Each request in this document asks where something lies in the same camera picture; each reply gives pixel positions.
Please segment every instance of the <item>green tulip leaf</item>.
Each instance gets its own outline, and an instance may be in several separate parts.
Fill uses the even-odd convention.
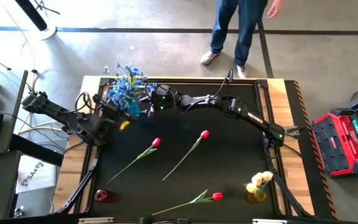
[[[200,143],[200,141],[201,141],[201,137],[198,138],[197,141],[196,141],[196,143],[194,143],[194,145],[191,147],[190,152],[196,149],[196,147],[198,146],[198,144]]]
[[[196,203],[203,203],[203,202],[214,202],[214,200],[207,199],[207,198],[200,198],[200,199],[197,200]]]
[[[206,189],[202,194],[200,194],[198,197],[194,198],[191,202],[189,203],[198,203],[198,201],[200,199],[204,199],[204,196],[206,195],[208,189]]]
[[[150,153],[156,151],[157,149],[154,148],[154,149],[146,149],[146,151],[144,151],[142,154],[138,155],[136,159],[141,159],[147,155],[149,155]]]

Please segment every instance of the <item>person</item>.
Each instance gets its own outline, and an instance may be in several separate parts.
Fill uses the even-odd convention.
[[[245,68],[252,36],[257,22],[262,18],[268,0],[218,0],[216,22],[212,29],[211,48],[201,58],[201,64],[209,65],[223,49],[226,40],[229,22],[237,6],[239,6],[239,36],[235,49],[234,64],[237,66],[237,74],[241,78],[247,78]],[[267,18],[274,18],[282,9],[283,0],[273,0],[273,4],[267,13]]]

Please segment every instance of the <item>black table surface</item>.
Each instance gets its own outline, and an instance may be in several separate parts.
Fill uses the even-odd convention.
[[[175,91],[190,96],[214,94],[217,85],[171,85]],[[224,87],[221,96],[240,96],[256,105],[254,86]],[[200,133],[207,129],[209,138],[199,146],[166,180],[162,179],[188,152]],[[128,170],[106,182],[146,150],[159,137],[160,147],[137,161]],[[137,220],[139,217],[187,203],[208,189],[207,197],[222,192],[224,199],[178,208],[155,218],[188,217],[199,221],[250,220],[275,214],[273,196],[250,204],[244,184],[257,172],[267,169],[261,132],[243,120],[225,117],[216,109],[197,109],[182,116],[174,109],[158,112],[154,118],[139,117],[123,133],[113,133],[103,147],[94,192],[113,192],[113,203],[92,202],[93,217]]]
[[[0,154],[0,219],[9,218],[21,152]]]
[[[27,75],[23,71],[0,73],[0,111],[17,116]],[[0,131],[0,153],[7,152],[11,144],[16,118],[4,114]]]

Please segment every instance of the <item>table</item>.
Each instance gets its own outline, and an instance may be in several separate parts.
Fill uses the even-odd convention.
[[[21,153],[11,151],[0,154],[0,219],[9,218]]]
[[[17,116],[26,79],[23,72],[0,73],[0,111]],[[0,219],[11,212],[21,156],[19,151],[7,152],[15,122],[16,118],[5,114],[0,132]]]
[[[100,81],[101,77],[85,76],[83,80],[83,85],[81,87],[81,92],[87,91],[90,95],[97,93]],[[268,85],[268,93],[270,95],[270,103],[272,105],[274,121],[282,126],[294,125],[294,121],[297,121],[296,125],[305,126],[305,124],[308,123],[307,114],[304,110],[303,103],[301,102],[301,95],[300,91],[298,90],[299,88],[296,86],[296,82],[285,82],[281,79],[268,79],[266,80],[266,83]],[[287,95],[286,88],[291,89],[291,94]],[[261,98],[264,98],[264,94],[265,93],[261,90]],[[262,101],[266,120],[268,120],[267,103],[268,102],[266,101]],[[325,179],[323,178],[324,174],[320,170],[320,165],[318,164],[319,160],[315,158],[315,153],[313,153],[313,142],[311,142],[312,140],[309,136],[310,127],[306,127],[308,129],[304,131],[299,142],[296,139],[292,138],[285,139],[285,144],[295,148],[297,151],[300,151],[302,153],[303,158],[298,157],[294,152],[292,152],[286,147],[282,147],[280,149],[287,186],[307,212],[311,214],[315,213],[321,217],[332,218],[335,217],[336,214],[333,209],[332,201],[329,195],[329,189],[326,186]],[[79,139],[72,138],[71,140],[69,140],[67,147],[70,147],[78,142]],[[85,145],[80,145],[65,154],[61,174],[59,176],[53,200],[55,208],[61,207],[65,203],[67,198],[76,189],[76,186],[81,179],[81,173],[83,173],[82,170],[84,168],[83,163],[85,159],[92,160],[94,156],[92,154],[95,153],[95,149],[90,150],[90,152],[92,153],[91,155],[86,155],[85,149]],[[303,155],[311,155],[312,157],[304,158]],[[317,173],[317,175],[314,175],[307,179],[305,172],[310,174]],[[285,210],[286,205],[281,190],[277,186],[276,189],[278,196],[278,206],[281,212],[285,214],[287,211]],[[85,211],[88,199],[92,198],[88,196],[89,184],[87,186],[87,189],[85,189],[83,193],[81,203],[79,203],[75,208],[73,208],[71,212]]]
[[[23,72],[0,73],[0,111],[17,116],[26,80],[27,74]],[[4,114],[0,132],[0,153],[8,151],[15,123],[15,117]]]

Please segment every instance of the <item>tulip stem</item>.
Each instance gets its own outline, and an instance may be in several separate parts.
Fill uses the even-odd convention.
[[[188,151],[187,154],[181,159],[181,161],[171,170],[171,172],[169,172],[169,174],[167,174],[164,179],[162,179],[163,181],[186,159],[186,157],[191,153],[191,151]]]
[[[123,173],[126,169],[128,169],[128,167],[130,167],[133,163],[135,163],[138,159],[135,159],[134,161],[132,161],[128,166],[126,166],[122,171],[120,171],[118,174],[116,174],[112,179],[110,179],[109,181],[107,181],[106,184],[110,183],[112,180],[114,180],[118,175],[120,175],[121,173]]]
[[[158,214],[163,213],[163,212],[167,212],[167,211],[173,210],[173,209],[175,209],[175,208],[180,208],[180,207],[182,207],[182,206],[189,205],[189,204],[191,204],[191,203],[188,202],[188,203],[184,203],[183,205],[178,205],[178,206],[175,206],[175,207],[173,207],[173,208],[168,208],[168,209],[162,210],[161,212],[154,213],[154,214],[152,214],[152,216],[153,216],[153,215],[158,215]]]
[[[201,137],[197,139],[196,143],[191,147],[191,149],[186,153],[186,155],[181,159],[181,161],[167,174],[162,181],[164,181],[185,159],[186,157],[197,147],[197,145],[200,143]]]

